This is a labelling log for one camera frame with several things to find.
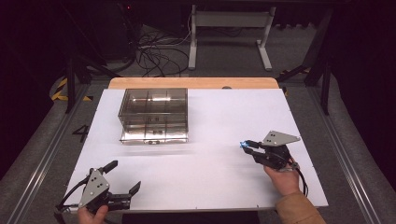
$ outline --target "metal desk leg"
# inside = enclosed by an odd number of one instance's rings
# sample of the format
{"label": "metal desk leg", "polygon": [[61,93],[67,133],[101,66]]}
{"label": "metal desk leg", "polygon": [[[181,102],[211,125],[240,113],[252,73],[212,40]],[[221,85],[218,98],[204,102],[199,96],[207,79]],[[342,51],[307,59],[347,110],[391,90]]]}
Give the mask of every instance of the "metal desk leg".
{"label": "metal desk leg", "polygon": [[[277,82],[283,82],[283,81],[289,79],[290,77],[294,77],[295,75],[304,71],[306,68],[313,67],[316,65],[316,63],[318,63],[318,58],[320,57],[319,51],[322,49],[323,40],[326,35],[326,31],[329,26],[331,18],[332,18],[332,8],[329,8],[326,10],[326,13],[323,16],[323,19],[320,21],[320,24],[319,24],[319,27],[318,27],[316,33],[315,33],[314,39],[312,40],[311,45],[309,46],[308,52],[305,54],[303,64],[292,69],[288,73],[286,73],[280,77],[277,77],[276,78]],[[319,74],[318,74],[319,76],[321,76],[321,74],[323,73],[323,71],[318,71],[318,72],[319,72]],[[311,71],[309,72],[309,75],[305,78],[305,81],[304,81],[305,84],[307,83],[308,79],[312,79],[311,77],[316,76],[316,75],[317,75],[317,70],[312,68]]]}
{"label": "metal desk leg", "polygon": [[270,33],[271,24],[275,16],[275,10],[276,10],[275,7],[271,7],[268,22],[265,26],[264,35],[261,40],[257,40],[257,47],[259,48],[260,55],[262,56],[262,63],[264,64],[266,71],[272,71],[272,65],[270,63],[270,59],[268,57],[267,50],[265,50],[265,43],[267,42],[268,35]]}
{"label": "metal desk leg", "polygon": [[195,69],[195,61],[197,56],[197,39],[196,39],[196,18],[195,18],[196,6],[192,6],[191,11],[191,44],[190,44],[190,58],[189,58],[189,69]]}

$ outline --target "sleeve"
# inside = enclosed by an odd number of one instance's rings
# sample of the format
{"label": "sleeve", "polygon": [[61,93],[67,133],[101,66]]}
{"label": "sleeve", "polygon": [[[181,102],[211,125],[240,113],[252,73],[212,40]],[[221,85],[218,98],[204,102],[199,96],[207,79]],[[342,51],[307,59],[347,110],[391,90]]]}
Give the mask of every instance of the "sleeve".
{"label": "sleeve", "polygon": [[276,203],[283,224],[326,223],[314,205],[301,192],[292,193]]}

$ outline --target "black cable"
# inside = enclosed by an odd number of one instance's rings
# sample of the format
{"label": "black cable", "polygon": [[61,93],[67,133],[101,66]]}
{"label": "black cable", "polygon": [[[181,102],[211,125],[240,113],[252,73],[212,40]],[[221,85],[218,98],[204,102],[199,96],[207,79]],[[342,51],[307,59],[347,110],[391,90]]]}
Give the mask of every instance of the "black cable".
{"label": "black cable", "polygon": [[305,197],[308,197],[308,185],[306,185],[303,173],[300,171],[299,168],[296,168],[296,171],[300,175],[301,179],[303,180],[303,194],[305,195]]}
{"label": "black cable", "polygon": [[[167,39],[165,38],[168,37],[171,36],[160,31],[151,31],[140,36],[137,45],[137,51],[139,52],[139,55],[136,55],[136,63],[140,68],[146,70],[146,73],[143,74],[142,77],[148,77],[154,69],[158,69],[160,72],[160,74],[155,77],[166,77],[175,74],[179,74],[181,77],[181,73],[188,69],[188,63],[186,63],[186,66],[180,67],[178,63],[171,60],[163,52],[166,50],[177,51],[181,53],[188,61],[189,56],[186,53],[175,48],[161,48],[161,46],[178,45],[184,42],[185,38],[172,38],[173,40],[166,41]],[[171,64],[173,64],[177,70],[165,73],[165,68],[169,67]]]}
{"label": "black cable", "polygon": [[81,187],[81,186],[84,185],[84,184],[87,184],[89,178],[90,178],[89,176],[85,177],[85,179],[83,179],[83,180],[81,180],[80,182],[78,182],[72,189],[69,190],[69,192],[64,196],[64,198],[61,200],[61,202],[60,202],[58,205],[55,206],[55,207],[58,209],[59,212],[62,213],[62,212],[65,211],[67,208],[69,208],[70,206],[73,205],[73,204],[71,204],[71,205],[64,205],[64,203],[65,203],[66,200],[70,197],[70,195],[72,195],[72,193],[73,193],[74,191],[76,191],[76,189],[78,189],[79,187]]}

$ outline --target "metal frame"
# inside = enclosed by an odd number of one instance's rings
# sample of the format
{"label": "metal frame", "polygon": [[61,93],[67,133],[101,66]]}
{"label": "metal frame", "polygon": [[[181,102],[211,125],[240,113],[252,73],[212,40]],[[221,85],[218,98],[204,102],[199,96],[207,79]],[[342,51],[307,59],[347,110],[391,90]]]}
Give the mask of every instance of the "metal frame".
{"label": "metal frame", "polygon": [[196,5],[191,11],[191,45],[189,69],[194,70],[197,54],[197,26],[214,27],[265,27],[262,39],[257,40],[257,47],[262,56],[262,63],[266,71],[272,71],[265,44],[270,33],[271,24],[275,16],[275,7],[271,7],[269,12],[220,12],[220,11],[198,11]]}

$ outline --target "white desk leg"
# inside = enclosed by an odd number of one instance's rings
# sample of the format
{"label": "white desk leg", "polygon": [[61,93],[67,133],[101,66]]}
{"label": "white desk leg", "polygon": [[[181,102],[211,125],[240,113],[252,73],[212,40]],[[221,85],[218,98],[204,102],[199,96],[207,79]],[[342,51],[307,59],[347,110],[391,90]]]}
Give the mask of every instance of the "white desk leg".
{"label": "white desk leg", "polygon": [[268,35],[270,34],[271,24],[275,16],[275,10],[275,7],[271,7],[270,16],[265,26],[264,35],[261,40],[257,40],[257,47],[259,48],[260,55],[262,56],[262,63],[264,64],[266,71],[272,71],[272,65],[270,63],[270,59],[268,58],[267,50],[265,49],[265,43],[267,42]]}
{"label": "white desk leg", "polygon": [[195,10],[196,10],[196,6],[193,5],[191,11],[191,44],[190,44],[189,70],[195,69],[195,60],[197,56]]}

